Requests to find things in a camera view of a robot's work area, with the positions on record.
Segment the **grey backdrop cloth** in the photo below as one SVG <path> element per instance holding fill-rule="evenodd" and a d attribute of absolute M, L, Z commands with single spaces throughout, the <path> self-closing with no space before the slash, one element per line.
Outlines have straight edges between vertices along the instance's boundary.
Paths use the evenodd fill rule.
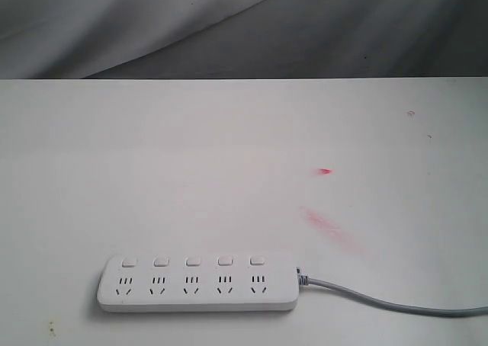
<path fill-rule="evenodd" d="M 2 78 L 486 74 L 487 0 L 1 0 Z"/>

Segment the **white five-outlet power strip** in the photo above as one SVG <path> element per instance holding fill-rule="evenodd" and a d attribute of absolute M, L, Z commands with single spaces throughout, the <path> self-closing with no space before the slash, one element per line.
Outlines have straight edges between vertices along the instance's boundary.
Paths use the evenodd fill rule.
<path fill-rule="evenodd" d="M 97 301 L 107 312 L 289 311 L 299 296 L 294 259 L 276 252 L 115 255 Z"/>

